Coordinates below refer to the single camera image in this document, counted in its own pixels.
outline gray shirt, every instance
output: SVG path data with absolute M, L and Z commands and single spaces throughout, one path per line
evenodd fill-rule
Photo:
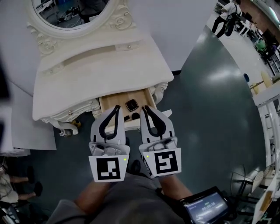
M 126 175 L 123 182 L 112 185 L 91 224 L 183 224 L 183 219 L 174 213 L 155 190 L 153 180 L 142 176 Z M 79 215 L 85 214 L 74 202 L 61 200 L 47 224 Z M 85 218 L 78 218 L 64 223 L 83 224 L 84 220 Z

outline green object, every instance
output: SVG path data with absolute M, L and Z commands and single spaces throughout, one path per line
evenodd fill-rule
M 255 46 L 259 51 L 264 51 L 264 49 L 266 48 L 266 43 L 264 42 L 264 40 L 260 40 Z

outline wooden drawer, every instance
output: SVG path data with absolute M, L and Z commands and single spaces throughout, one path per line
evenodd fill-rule
M 135 99 L 138 108 L 132 112 L 130 112 L 127 107 L 126 107 L 126 102 L 129 100 Z M 140 110 L 143 106 L 149 105 L 153 108 L 157 108 L 154 99 L 152 97 L 152 94 L 150 90 L 147 89 L 142 89 L 142 90 L 137 90 L 137 91 L 131 91 L 131 92 L 124 92 L 124 93 L 117 93 L 117 94 L 112 94 L 104 97 L 99 98 L 99 103 L 100 103 L 100 108 L 101 111 L 104 112 L 107 109 L 110 109 L 111 107 L 114 107 L 116 105 L 120 105 L 122 107 L 122 112 L 123 112 L 123 117 L 126 117 L 129 115 L 130 119 L 125 121 L 125 130 L 135 130 L 135 129 L 140 129 L 140 119 L 132 120 L 131 116 L 133 113 L 139 113 Z M 172 112 L 171 110 L 168 110 L 164 112 L 164 114 L 169 117 Z M 149 121 L 151 126 L 153 126 L 152 120 L 149 117 Z M 115 122 L 115 117 L 111 119 L 109 122 L 107 128 L 105 129 L 106 133 L 113 133 L 114 132 L 114 122 Z

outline display screen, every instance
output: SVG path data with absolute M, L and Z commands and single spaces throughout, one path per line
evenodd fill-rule
M 196 224 L 211 224 L 228 209 L 226 202 L 217 192 L 193 203 L 184 203 L 184 206 Z

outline black shoe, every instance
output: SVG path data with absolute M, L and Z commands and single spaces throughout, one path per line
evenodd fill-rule
M 133 175 L 137 175 L 140 173 L 140 170 L 141 170 L 141 163 L 139 160 L 134 160 L 132 165 L 131 165 L 131 168 L 129 170 L 129 173 L 130 174 L 133 174 Z
M 27 177 L 28 177 L 28 182 L 33 184 L 35 181 L 35 178 L 34 178 L 34 171 L 33 171 L 32 166 L 27 167 Z
M 42 191 L 43 191 L 42 184 L 40 182 L 35 183 L 33 192 L 36 194 L 37 197 L 41 196 Z

